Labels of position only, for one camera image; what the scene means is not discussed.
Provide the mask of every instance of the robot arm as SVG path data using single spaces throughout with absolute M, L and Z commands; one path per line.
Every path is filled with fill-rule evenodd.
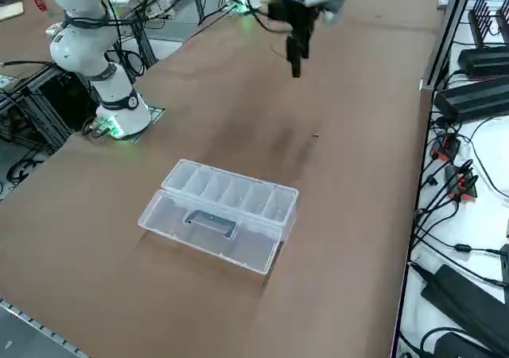
M 134 90 L 120 64 L 108 62 L 105 52 L 118 40 L 114 26 L 87 27 L 80 18 L 110 18 L 101 0 L 55 0 L 65 11 L 67 20 L 52 40 L 50 52 L 55 62 L 69 72 L 85 76 L 102 100 L 97 109 L 101 123 L 110 128 L 110 135 L 123 138 L 145 129 L 150 112 Z
M 286 38 L 286 59 L 292 66 L 294 78 L 301 76 L 301 59 L 309 58 L 309 41 L 314 23 L 324 15 L 327 22 L 335 21 L 343 7 L 344 0 L 270 0 L 268 17 L 284 21 L 292 26 Z

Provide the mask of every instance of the clear plastic box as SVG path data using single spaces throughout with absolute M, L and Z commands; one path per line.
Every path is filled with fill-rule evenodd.
M 138 224 L 266 274 L 295 222 L 298 191 L 180 160 Z

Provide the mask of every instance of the white table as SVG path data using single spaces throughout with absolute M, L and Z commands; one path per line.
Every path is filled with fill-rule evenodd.
M 462 22 L 467 22 L 467 14 L 465 13 Z M 492 32 L 496 33 L 498 26 L 494 20 L 492 24 Z M 455 41 L 467 44 L 473 43 L 473 37 L 469 25 L 460 24 Z M 487 35 L 486 42 L 503 42 L 502 36 Z M 453 44 L 451 48 L 451 61 L 449 74 L 459 68 L 457 58 L 463 49 L 475 48 L 474 45 L 458 45 Z M 453 76 L 449 83 L 450 87 L 461 86 L 462 84 L 470 84 L 466 81 L 465 76 Z M 460 134 L 470 137 L 472 132 L 479 125 L 480 121 L 466 123 L 461 127 Z M 436 137 L 433 130 L 429 131 L 428 140 Z M 499 119 L 493 119 L 481 126 L 476 132 L 472 140 L 476 151 L 489 172 L 490 177 L 495 185 L 502 191 L 509 194 L 509 176 L 507 175 L 507 167 L 509 166 L 509 116 Z M 428 146 L 425 155 L 425 163 L 431 160 Z M 479 166 L 472 147 L 461 139 L 460 152 L 457 155 L 454 164 L 461 165 L 464 161 L 472 159 L 473 172 L 479 175 L 476 183 L 478 197 L 473 202 L 462 202 L 458 213 L 451 219 L 436 226 L 430 233 L 438 239 L 448 243 L 466 243 L 476 248 L 492 248 L 499 250 L 504 244 L 509 243 L 506 238 L 507 225 L 509 220 L 509 200 L 499 195 L 488 184 L 486 176 L 483 174 Z M 435 161 L 424 173 L 423 179 L 438 169 L 443 162 Z M 445 174 L 440 172 L 435 177 L 438 185 L 426 185 L 419 198 L 419 208 L 424 208 L 435 196 L 441 186 L 445 183 Z M 444 208 L 436 211 L 426 222 L 424 229 L 436 221 L 450 215 L 454 211 L 454 204 L 449 204 Z M 499 256 L 489 255 L 483 252 L 471 252 L 463 254 L 448 247 L 442 246 L 437 241 L 426 237 L 425 240 L 433 245 L 436 249 L 445 255 L 454 259 L 465 267 L 475 271 L 476 273 L 487 277 L 502 281 L 501 262 Z M 470 279 L 480 288 L 489 294 L 504 302 L 503 289 L 489 285 L 479 279 L 471 276 L 469 273 L 455 267 L 450 262 L 443 259 L 440 255 L 432 251 L 423 243 L 419 243 L 411 254 L 411 259 L 418 262 L 425 269 L 436 272 L 442 264 L 447 264 L 453 269 L 460 272 L 463 276 Z M 419 346 L 422 337 L 431 329 L 442 326 L 459 327 L 455 322 L 445 316 L 440 310 L 427 302 L 422 296 L 421 291 L 425 283 L 421 277 L 413 269 L 409 269 L 408 281 L 404 295 L 404 305 L 402 311 L 401 331 L 403 335 L 414 346 Z M 433 334 L 425 343 L 425 350 L 432 352 L 434 345 L 443 333 Z M 406 345 L 400 340 L 401 352 L 410 352 Z

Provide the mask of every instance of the box handle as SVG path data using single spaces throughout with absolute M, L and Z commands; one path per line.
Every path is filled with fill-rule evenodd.
M 231 221 L 228 219 L 225 219 L 220 216 L 212 215 L 211 213 L 201 211 L 197 209 L 196 211 L 192 212 L 186 219 L 185 223 L 187 224 L 200 224 L 200 225 L 208 225 L 203 224 L 200 221 L 197 221 L 197 218 L 204 218 L 207 222 L 215 223 L 219 226 L 219 228 L 214 228 L 218 232 L 224 232 L 225 239 L 232 239 L 235 231 L 235 227 L 237 226 L 237 223 L 235 221 Z

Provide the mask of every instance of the cable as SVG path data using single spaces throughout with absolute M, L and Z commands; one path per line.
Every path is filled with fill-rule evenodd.
M 471 337 L 473 338 L 474 340 L 477 340 L 476 337 L 474 337 L 471 333 L 469 332 L 466 332 L 465 330 L 463 329 L 458 329 L 458 328 L 452 328 L 452 327 L 448 327 L 448 326 L 443 326 L 443 327 L 440 327 L 440 328 L 435 328 L 435 329 L 431 329 L 429 332 L 427 332 L 421 339 L 421 344 L 420 344 L 420 350 L 421 352 L 424 352 L 424 344 L 426 342 L 426 340 L 428 338 L 430 338 L 433 334 L 435 333 L 441 333 L 441 332 L 455 332 L 455 333 L 459 333 L 459 334 L 463 334 L 464 336 L 467 336 L 467 337 Z
M 403 340 L 403 342 L 405 342 L 406 346 L 408 346 L 408 347 L 410 348 L 410 350 L 412 350 L 413 352 L 415 352 L 418 356 L 420 356 L 420 355 L 421 355 L 421 351 L 420 351 L 417 347 L 415 347 L 414 345 L 412 345 L 412 344 L 411 344 L 411 343 L 410 343 L 410 342 L 406 339 L 406 337 L 403 335 L 403 333 L 402 333 L 402 331 L 401 331 L 401 330 L 399 330 L 398 335 L 399 335 L 399 337 Z
M 215 10 L 215 11 L 211 12 L 210 14 L 205 14 L 205 15 L 201 18 L 201 20 L 198 22 L 198 25 L 203 24 L 203 22 L 204 22 L 205 20 L 207 20 L 207 19 L 208 19 L 209 17 L 211 17 L 211 16 L 214 16 L 215 14 L 218 14 L 218 13 L 219 13 L 221 10 L 223 10 L 224 8 L 226 8 L 226 6 L 221 6 L 221 7 L 220 7 L 220 8 L 218 8 L 217 10 Z
M 473 247 L 471 247 L 468 244 L 462 244 L 462 243 L 456 243 L 456 244 L 452 245 L 452 244 L 447 244 L 445 241 L 442 241 L 442 240 L 438 239 L 437 237 L 435 237 L 434 235 L 432 235 L 430 233 L 427 236 L 429 236 L 431 239 L 437 241 L 438 243 L 442 244 L 444 247 L 451 248 L 451 249 L 453 249 L 456 252 L 470 253 L 472 251 L 475 251 L 475 252 L 491 253 L 493 255 L 503 256 L 503 257 L 507 256 L 506 252 L 497 251 L 496 249 L 491 249 L 491 248 L 473 248 Z
M 251 2 L 249 0 L 246 0 L 246 3 L 247 3 L 247 8 L 249 8 L 250 10 L 250 14 L 253 16 L 253 18 L 257 21 L 257 23 L 260 24 L 260 26 L 262 28 L 264 28 L 264 30 L 266 30 L 267 32 L 269 33 L 277 33 L 277 34 L 288 34 L 288 33 L 292 33 L 291 30 L 288 30 L 288 29 L 271 29 L 269 28 L 268 26 L 266 26 L 262 20 L 260 20 L 260 18 L 258 17 L 257 13 L 259 14 L 262 14 L 262 12 L 260 12 L 259 10 L 256 10 L 255 8 L 253 8 L 253 6 L 251 5 Z
M 501 288 L 504 288 L 504 289 L 509 289 L 509 283 L 507 282 L 502 282 L 502 281 L 499 281 L 499 280 L 495 280 L 494 278 L 486 278 L 484 276 L 481 276 L 480 274 L 474 272 L 473 270 L 467 268 L 465 265 L 462 265 L 462 264 L 459 264 L 457 263 L 455 260 L 451 259 L 450 257 L 448 257 L 446 254 L 440 252 L 438 249 L 436 249 L 433 245 L 431 245 L 430 243 L 428 243 L 427 241 L 425 241 L 422 237 L 416 235 L 415 236 L 419 241 L 422 241 L 422 243 L 424 243 L 429 249 L 431 249 L 432 251 L 434 251 L 435 253 L 439 254 L 443 259 L 446 259 L 447 261 L 449 261 L 451 264 L 457 266 L 458 268 L 461 268 L 462 270 L 464 270 L 465 272 L 468 272 L 469 274 L 471 274 L 472 276 L 478 278 L 479 280 L 481 281 L 484 281 L 484 282 L 487 282 L 488 284 L 491 284 L 493 286 L 498 286 L 498 287 L 501 287 Z
M 422 182 L 421 185 L 419 186 L 419 189 L 423 189 L 426 184 L 431 183 L 431 181 L 434 180 L 434 178 L 437 176 L 437 174 L 440 173 L 450 162 L 451 161 L 445 161 L 444 163 L 441 164 L 440 167 L 438 167 L 438 169 L 435 172 L 428 175 L 428 177 L 425 179 L 425 181 Z
M 229 10 L 227 10 L 226 12 L 224 12 L 223 14 L 221 14 L 216 20 L 212 21 L 210 24 L 207 24 L 206 26 L 204 26 L 203 28 L 201 28 L 199 31 L 195 32 L 191 37 L 189 37 L 185 42 L 188 42 L 189 40 L 191 40 L 193 37 L 196 37 L 198 34 L 202 33 L 204 30 L 206 30 L 207 28 L 210 28 L 211 26 L 213 26 L 215 23 L 217 23 L 220 19 L 224 18 L 227 14 L 229 14 L 235 7 L 233 6 L 232 8 L 230 8 Z
M 480 168 L 483 170 L 483 173 L 484 175 L 486 175 L 486 178 L 488 179 L 488 182 L 490 184 L 490 186 L 497 192 L 499 193 L 500 195 L 502 195 L 503 197 L 509 199 L 509 195 L 504 193 L 503 191 L 501 191 L 496 185 L 495 183 L 493 182 L 492 178 L 490 177 L 488 171 L 486 170 L 486 168 L 484 167 L 484 164 L 483 162 L 480 160 L 479 158 L 479 154 L 477 153 L 477 150 L 476 150 L 476 147 L 474 146 L 474 143 L 472 141 L 472 138 L 474 137 L 474 135 L 476 134 L 476 132 L 487 122 L 493 120 L 493 119 L 496 119 L 496 118 L 499 118 L 499 117 L 502 117 L 502 116 L 505 116 L 507 114 L 499 114 L 499 115 L 493 115 L 491 117 L 488 117 L 486 118 L 484 121 L 482 121 L 481 123 L 479 123 L 479 125 L 477 125 L 476 129 L 472 132 L 472 135 L 470 137 L 467 137 L 465 135 L 462 135 L 462 134 L 458 134 L 457 136 L 460 137 L 460 138 L 463 138 L 464 140 L 466 140 L 471 146 L 472 146 L 472 150 L 474 152 L 474 155 L 476 156 L 476 159 L 477 161 L 479 162 L 479 166 Z
M 492 351 L 496 350 L 496 353 L 507 352 L 506 351 L 507 350 L 506 346 L 503 346 L 503 345 L 500 344 L 499 337 L 496 334 L 494 334 L 492 332 L 492 330 L 486 329 L 485 325 L 480 323 L 477 320 L 477 318 L 472 314 L 470 309 L 468 309 L 464 305 L 458 303 L 457 300 L 455 299 L 455 297 L 452 296 L 450 294 L 450 292 L 446 288 L 443 287 L 441 282 L 439 282 L 435 278 L 434 274 L 432 274 L 428 270 L 426 270 L 423 267 L 421 267 L 415 261 L 410 261 L 410 267 L 412 267 L 415 270 L 415 272 L 417 274 L 419 274 L 424 279 L 425 282 L 427 282 L 428 284 L 435 285 L 440 290 L 440 293 L 443 296 L 445 296 L 446 298 L 448 298 L 448 300 L 451 302 L 451 305 L 453 305 L 453 310 L 455 310 L 456 313 L 462 313 L 464 318 L 468 321 L 470 328 L 471 329 L 475 328 L 476 331 L 477 331 L 477 335 L 474 335 L 473 333 L 469 333 L 469 334 L 465 333 L 465 335 L 468 335 L 469 337 L 474 338 L 475 340 L 478 340 L 479 342 L 482 341 L 482 343 L 487 345 L 487 346 L 489 345 L 488 347 Z M 427 336 L 427 334 L 424 336 L 425 338 L 423 337 L 424 342 L 421 342 L 422 348 L 424 348 L 425 340 L 427 338 L 429 338 L 429 336 Z M 504 355 L 502 353 L 501 357 L 507 358 L 507 355 Z
M 118 55 L 118 53 L 115 50 L 107 50 L 106 53 L 116 53 Z M 141 58 L 141 56 L 139 54 L 137 54 L 136 52 L 133 52 L 132 50 L 124 50 L 124 49 L 122 49 L 122 54 L 123 54 L 123 57 L 120 62 L 122 63 L 122 66 L 125 69 L 129 70 L 130 74 L 132 74 L 135 77 L 141 77 L 145 74 L 147 67 L 146 67 L 145 61 Z M 133 62 L 129 58 L 130 56 L 135 56 L 136 58 L 138 58 L 138 61 L 140 64 L 139 68 L 135 68 L 133 66 Z
M 478 45 L 476 43 L 467 43 L 467 42 L 460 42 L 460 41 L 453 41 L 453 44 L 476 46 L 476 47 L 480 47 L 480 48 L 489 48 L 488 45 L 507 45 L 506 42 L 484 42 L 483 44 Z
M 39 60 L 14 60 L 14 61 L 6 61 L 6 62 L 0 62 L 0 68 L 3 68 L 4 66 L 14 66 L 14 65 L 24 65 L 24 64 L 39 64 L 39 65 L 45 65 L 49 66 L 51 68 L 56 68 L 60 70 L 61 72 L 68 72 L 67 70 L 64 70 L 62 67 L 58 66 L 54 62 L 50 61 L 39 61 Z
M 433 228 L 437 227 L 438 225 L 444 223 L 445 221 L 447 220 L 450 220 L 452 219 L 454 216 L 456 216 L 456 214 L 458 213 L 458 211 L 460 210 L 460 206 L 457 204 L 456 207 L 454 208 L 454 212 L 451 213 L 450 215 L 446 216 L 446 217 L 443 217 L 442 219 L 439 219 L 438 221 L 436 221 L 435 223 L 433 223 L 427 230 L 424 231 L 424 234 L 422 236 L 419 236 L 418 235 L 418 230 L 414 233 L 414 238 L 412 240 L 412 242 L 410 243 L 411 247 L 410 247 L 410 250 L 413 251 L 414 248 L 419 244 L 419 241 L 421 241 L 423 238 L 425 238 Z M 419 228 L 419 229 L 423 229 L 421 225 L 417 225 L 416 228 Z
M 163 10 L 159 15 L 156 15 L 152 18 L 141 17 L 141 18 L 130 18 L 130 19 L 116 19 L 113 23 L 110 23 L 109 17 L 105 18 L 70 18 L 67 17 L 66 20 L 69 24 L 80 26 L 86 29 L 98 29 L 103 28 L 104 26 L 118 26 L 118 25 L 136 25 L 142 24 L 150 20 L 154 20 L 156 18 L 164 17 L 166 13 L 168 13 L 180 0 L 175 0 L 171 6 Z

